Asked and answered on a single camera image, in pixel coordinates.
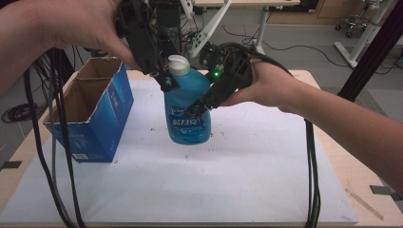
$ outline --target black wire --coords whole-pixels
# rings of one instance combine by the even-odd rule
[[[39,76],[39,79],[41,80],[41,85],[35,88],[33,92],[41,88],[42,93],[44,94],[45,97],[45,101],[47,102],[45,106],[48,106],[48,73],[46,71],[46,66],[42,61],[42,59],[43,57],[40,57],[37,60],[35,60],[35,62],[32,64],[33,68],[36,71],[36,74]]]
[[[83,61],[83,58],[81,57],[81,54],[80,54],[80,50],[78,50],[78,47],[77,46],[74,46],[75,47],[75,49],[76,49],[76,51],[77,51],[77,55],[78,55],[78,58],[80,59],[80,61],[81,61],[81,65],[83,65],[84,64],[84,61]]]
[[[76,68],[76,56],[75,56],[75,49],[74,46],[71,46],[71,49],[73,50],[73,68]]]
[[[57,211],[58,211],[58,213],[60,215],[60,218],[62,219],[62,221],[65,224],[65,226],[74,227],[74,225],[72,223],[68,222],[68,220],[66,219],[65,215],[63,214],[63,211],[62,211],[61,206],[60,206],[60,202],[59,202],[59,200],[58,200],[58,198],[57,198],[57,196],[55,194],[55,189],[53,188],[53,183],[52,183],[50,171],[48,169],[48,165],[47,165],[47,162],[45,160],[44,151],[42,149],[41,135],[40,135],[40,131],[39,131],[38,118],[35,115],[35,109],[34,109],[34,105],[33,105],[33,97],[32,97],[31,88],[30,88],[29,70],[26,70],[26,72],[24,73],[24,86],[25,86],[27,100],[28,100],[28,103],[29,103],[29,111],[30,111],[31,119],[32,119],[32,128],[33,128],[34,136],[35,136],[36,149],[37,149],[39,161],[41,162],[42,167],[43,167],[43,169],[45,171],[45,175],[47,177],[48,186],[50,188],[50,193],[51,193],[51,195],[53,197],[53,200],[55,202],[56,209],[57,209]]]
[[[52,50],[52,58],[50,59],[50,65],[54,66],[55,60],[54,60],[54,50]],[[54,70],[51,72],[51,77],[55,76]],[[66,117],[66,110],[65,110],[65,102],[64,102],[64,93],[63,93],[63,88],[62,88],[62,78],[57,77],[58,81],[58,94],[55,96],[56,100],[56,105],[57,105],[57,111],[59,114],[60,118],[60,126],[62,129],[62,137],[63,137],[63,145],[65,147],[65,152],[66,152],[66,158],[67,158],[67,167],[68,167],[68,172],[70,176],[70,184],[71,184],[71,191],[73,195],[73,202],[74,202],[74,210],[77,218],[77,222],[79,227],[85,227],[81,212],[80,212],[80,206],[77,200],[77,193],[76,193],[76,187],[75,187],[75,181],[74,181],[74,172],[73,172],[73,166],[72,166],[72,161],[71,161],[71,151],[70,151],[70,144],[69,144],[69,139],[68,139],[68,130],[67,130],[67,117]]]
[[[198,27],[198,24],[196,23],[195,17],[193,17],[193,22],[195,23],[196,33],[199,33],[199,27]]]
[[[388,67],[383,66],[383,65],[381,64],[382,67],[387,68],[388,70],[387,70],[386,72],[377,72],[377,71],[376,71],[375,74],[379,74],[379,75],[386,75],[386,74],[388,74],[389,72],[391,72],[391,70],[392,70],[393,68],[397,68],[397,62],[399,62],[399,60],[400,60],[400,59],[397,59],[397,60],[394,62],[394,64],[393,64],[392,66],[388,66]]]
[[[54,90],[53,90],[53,79],[54,77],[49,77],[49,83],[48,83],[48,97],[50,98],[48,100],[48,118],[50,120],[50,133],[52,134],[51,136],[51,142],[52,142],[52,147],[51,147],[51,176],[52,176],[52,183],[53,183],[53,188],[55,190],[55,195],[57,199],[60,202],[60,207],[61,210],[63,211],[64,215],[66,216],[66,220],[68,222],[73,223],[70,219],[70,216],[68,215],[68,211],[66,210],[65,205],[63,204],[62,198],[60,197],[59,190],[57,187],[57,178],[56,178],[56,133],[55,133],[55,126],[54,126],[54,116],[53,116],[53,97],[54,97]]]
[[[235,33],[229,32],[229,31],[226,30],[226,28],[224,28],[224,31],[227,32],[227,33],[230,34],[230,35],[244,36],[244,35],[239,35],[239,34],[235,34]],[[253,36],[248,36],[248,38],[250,39],[249,42],[250,42],[251,40],[255,39],[255,35],[256,35],[256,33],[258,33],[258,31],[259,31],[259,29],[257,29],[257,30],[255,31],[255,33],[253,34]],[[347,65],[340,65],[340,64],[337,64],[337,63],[333,62],[333,61],[326,55],[325,52],[323,52],[322,50],[320,50],[320,49],[318,49],[318,48],[315,48],[315,47],[310,47],[310,46],[291,46],[291,47],[287,47],[287,48],[276,48],[276,47],[270,46],[268,43],[266,43],[266,42],[264,42],[264,41],[262,41],[262,43],[265,44],[267,47],[269,47],[269,48],[271,48],[271,49],[274,49],[274,50],[288,50],[288,49],[291,49],[291,48],[311,48],[311,49],[314,49],[314,50],[319,51],[320,53],[322,53],[322,54],[325,56],[325,58],[326,58],[331,64],[334,64],[334,65],[339,66],[339,67],[350,67],[350,66],[347,66]]]
[[[183,26],[181,26],[181,31],[184,28],[184,26],[189,22],[189,19],[186,20],[186,22],[183,24]]]
[[[224,43],[224,44],[221,44],[221,45],[217,46],[217,51],[224,50],[225,48],[237,48],[240,51],[244,51],[246,53],[249,53],[251,55],[251,57],[261,59],[264,62],[267,62],[267,63],[270,63],[270,64],[275,65],[277,67],[280,67],[284,71],[286,71],[288,74],[293,76],[290,73],[290,71],[285,66],[283,66],[281,63],[277,62],[276,60],[270,58],[267,55],[264,55],[264,54],[262,54],[260,52],[257,52],[255,48],[251,49],[249,47],[245,47],[245,46],[243,46],[241,44],[238,44],[238,43],[235,43],[235,42],[228,42],[228,43]]]
[[[46,110],[43,107],[38,107],[38,104],[36,103],[33,103],[32,105],[36,116],[42,115],[42,113],[44,113],[44,111]],[[1,120],[4,123],[14,123],[31,120],[29,104],[20,104],[15,107],[9,108],[2,114]]]
[[[308,220],[305,223],[305,227],[317,227],[317,222],[320,214],[321,200],[319,190],[319,179],[317,173],[317,155],[315,150],[314,127],[312,123],[307,120],[305,120],[305,126],[306,126],[307,151],[308,151],[308,157],[310,158],[308,164],[310,165],[310,169],[312,168],[312,172],[311,170],[309,171],[309,179],[313,178],[313,184],[314,184],[314,194],[312,194],[312,186],[310,181],[310,187],[309,187],[310,210],[308,211]]]

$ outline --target white paper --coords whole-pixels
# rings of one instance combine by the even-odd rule
[[[179,145],[169,139],[158,84],[130,83],[134,104],[114,162],[73,162],[85,223],[305,223],[308,168],[302,118],[252,103],[220,107],[211,111],[208,142]],[[44,150],[49,163],[51,138]],[[319,143],[317,165],[319,224],[356,223]],[[60,144],[57,169],[60,194],[75,220]],[[25,222],[62,222],[37,156],[0,214],[0,224]]]

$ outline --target blue bottle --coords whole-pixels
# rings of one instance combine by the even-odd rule
[[[207,110],[195,118],[184,112],[210,87],[208,79],[190,67],[181,55],[168,57],[169,70],[179,88],[164,93],[165,117],[171,140],[179,144],[205,143],[210,138],[211,119]]]

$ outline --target hand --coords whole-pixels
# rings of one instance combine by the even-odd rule
[[[133,54],[116,34],[119,0],[36,0],[42,14],[47,41],[54,48],[77,45],[112,53],[127,65],[138,68]]]
[[[261,60],[252,60],[251,69],[252,84],[232,94],[221,106],[255,102],[265,106],[277,106],[281,111],[289,112],[292,86],[297,80],[283,69]]]

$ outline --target floor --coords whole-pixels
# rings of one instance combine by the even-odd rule
[[[210,41],[215,44],[220,44],[222,41],[240,43],[245,36],[253,35],[257,28],[257,26],[222,26],[217,29]],[[287,68],[310,71],[319,86],[342,87],[353,70],[347,66],[347,63],[338,53],[334,47],[334,42],[339,41],[345,48],[351,50],[358,37],[359,34],[354,34],[351,39],[345,38],[344,32],[336,31],[334,26],[269,25],[265,30],[262,47],[266,55],[276,59]],[[72,60],[71,48],[67,49],[67,52]],[[82,49],[80,52],[85,61],[89,55]],[[403,105],[401,104],[403,69],[399,67],[388,69],[400,58],[401,52],[402,47],[400,46],[396,46],[391,51],[382,67],[378,69],[378,73],[367,83],[366,88],[390,118],[403,122]],[[76,69],[79,69],[82,63],[77,58],[76,62]],[[38,80],[34,81],[32,87],[36,88],[40,83]],[[33,94],[38,104],[44,103],[45,99],[40,89]],[[4,113],[10,107],[25,102],[23,80],[20,79],[0,99],[0,112]],[[10,159],[30,130],[31,123],[29,121],[0,122],[0,167]]]

